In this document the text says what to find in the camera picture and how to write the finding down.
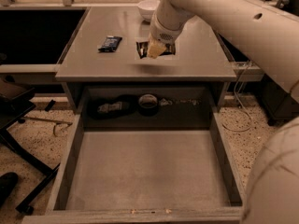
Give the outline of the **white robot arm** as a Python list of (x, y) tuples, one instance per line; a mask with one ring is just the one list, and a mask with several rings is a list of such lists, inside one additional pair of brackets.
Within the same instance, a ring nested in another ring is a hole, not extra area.
[[(299, 99), (299, 21), (257, 0), (161, 0), (148, 56), (173, 44), (198, 16)], [(268, 140), (251, 168), (240, 224), (299, 224), (299, 118)]]

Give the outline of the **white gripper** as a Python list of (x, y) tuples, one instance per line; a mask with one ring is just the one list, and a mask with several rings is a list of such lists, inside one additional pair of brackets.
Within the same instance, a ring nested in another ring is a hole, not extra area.
[(149, 42), (147, 56), (156, 59), (163, 54), (166, 44), (175, 43), (185, 23), (193, 16), (189, 11), (174, 7), (168, 0), (160, 0), (150, 22), (149, 36), (155, 40)]

